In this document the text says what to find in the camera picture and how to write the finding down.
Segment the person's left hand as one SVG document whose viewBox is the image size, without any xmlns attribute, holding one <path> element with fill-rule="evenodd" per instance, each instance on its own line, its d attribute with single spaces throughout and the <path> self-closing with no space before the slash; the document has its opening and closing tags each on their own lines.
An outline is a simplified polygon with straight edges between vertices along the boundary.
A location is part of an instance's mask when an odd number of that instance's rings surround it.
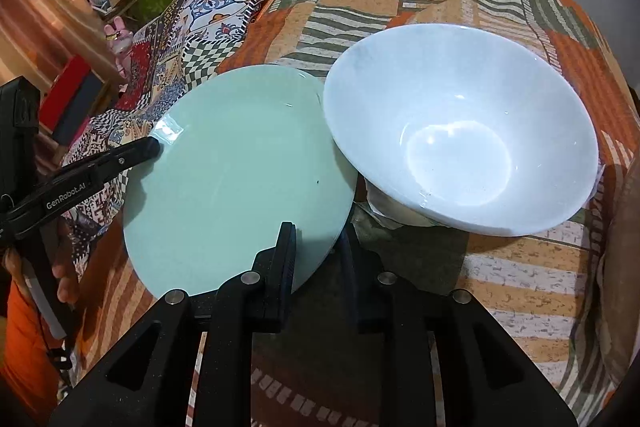
<svg viewBox="0 0 640 427">
<path fill-rule="evenodd" d="M 79 298 L 79 281 L 72 260 L 70 227 L 64 218 L 58 219 L 58 249 L 52 261 L 51 270 L 58 282 L 58 300 L 74 305 Z M 14 249 L 6 249 L 1 257 L 2 267 L 12 277 L 12 282 L 28 303 L 32 303 L 29 289 L 23 277 L 22 259 Z"/>
</svg>

